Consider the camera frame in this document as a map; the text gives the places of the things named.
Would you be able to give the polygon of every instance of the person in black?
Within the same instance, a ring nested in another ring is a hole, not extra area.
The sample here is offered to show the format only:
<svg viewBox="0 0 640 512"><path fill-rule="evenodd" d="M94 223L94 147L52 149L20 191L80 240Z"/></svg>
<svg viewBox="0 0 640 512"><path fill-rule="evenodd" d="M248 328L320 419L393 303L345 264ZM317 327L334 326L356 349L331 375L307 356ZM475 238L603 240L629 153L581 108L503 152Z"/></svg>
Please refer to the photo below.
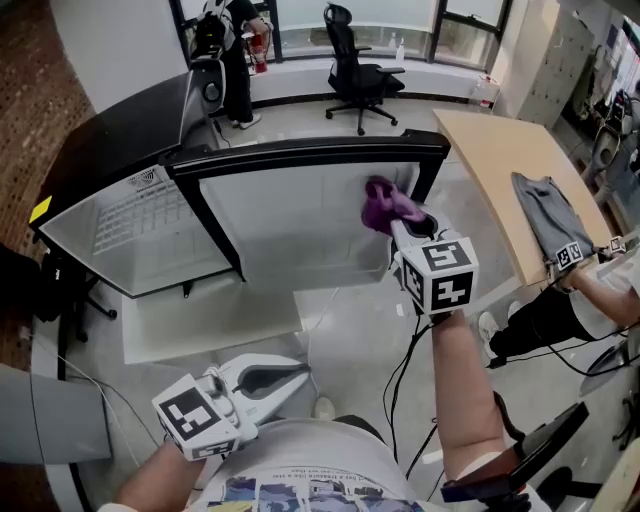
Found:
<svg viewBox="0 0 640 512"><path fill-rule="evenodd" d="M234 128L246 130L260 121L261 116L254 115L251 108L251 85L242 48L242 34L245 31L245 24L254 34L264 34L269 27L260 19L258 11L250 0L227 0L225 7L231 14L236 39L233 46L220 57L225 67L227 81L224 108L231 125Z"/></svg>

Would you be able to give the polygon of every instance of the fire extinguisher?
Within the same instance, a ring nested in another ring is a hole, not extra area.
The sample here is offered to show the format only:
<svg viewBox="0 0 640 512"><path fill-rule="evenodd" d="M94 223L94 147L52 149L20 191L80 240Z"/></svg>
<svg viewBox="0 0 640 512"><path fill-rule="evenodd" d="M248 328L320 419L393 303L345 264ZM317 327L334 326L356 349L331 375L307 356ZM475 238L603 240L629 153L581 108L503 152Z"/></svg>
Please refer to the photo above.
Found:
<svg viewBox="0 0 640 512"><path fill-rule="evenodd" d="M269 51L269 43L264 44L264 36L262 34L253 34L246 38L247 53L251 58L251 64L256 73L264 73L267 70L267 52Z"/></svg>

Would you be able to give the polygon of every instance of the gray cloth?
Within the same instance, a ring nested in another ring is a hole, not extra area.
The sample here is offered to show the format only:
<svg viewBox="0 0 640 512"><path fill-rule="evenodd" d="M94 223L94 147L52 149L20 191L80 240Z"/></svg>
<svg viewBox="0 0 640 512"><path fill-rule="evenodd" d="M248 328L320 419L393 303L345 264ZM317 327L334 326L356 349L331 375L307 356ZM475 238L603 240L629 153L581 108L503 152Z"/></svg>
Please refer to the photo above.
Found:
<svg viewBox="0 0 640 512"><path fill-rule="evenodd" d="M533 181L514 172L511 182L547 262L557 263L556 251L571 242L578 242L585 258L595 253L582 222L550 177Z"/></svg>

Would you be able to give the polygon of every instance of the purple cloth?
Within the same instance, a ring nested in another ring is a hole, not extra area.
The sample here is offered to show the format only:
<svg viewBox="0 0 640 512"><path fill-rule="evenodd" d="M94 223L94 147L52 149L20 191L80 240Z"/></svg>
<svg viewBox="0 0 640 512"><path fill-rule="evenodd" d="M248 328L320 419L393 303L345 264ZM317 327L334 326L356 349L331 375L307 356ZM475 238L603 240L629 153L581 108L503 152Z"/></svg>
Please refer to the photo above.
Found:
<svg viewBox="0 0 640 512"><path fill-rule="evenodd" d="M427 217L416 203L385 178L370 178L364 189L367 200L362 209L362 223L368 228L391 236L392 220L423 222Z"/></svg>

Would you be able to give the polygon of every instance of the bottle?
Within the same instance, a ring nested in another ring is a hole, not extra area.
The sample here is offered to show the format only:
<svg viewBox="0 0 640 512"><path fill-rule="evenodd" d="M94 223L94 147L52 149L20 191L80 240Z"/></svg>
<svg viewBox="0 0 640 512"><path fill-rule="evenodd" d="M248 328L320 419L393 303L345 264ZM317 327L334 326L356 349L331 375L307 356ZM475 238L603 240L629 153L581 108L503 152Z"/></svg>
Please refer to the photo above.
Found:
<svg viewBox="0 0 640 512"><path fill-rule="evenodd" d="M396 52L396 60L403 61L404 60L404 37L400 41L400 46L398 47L398 51Z"/></svg>

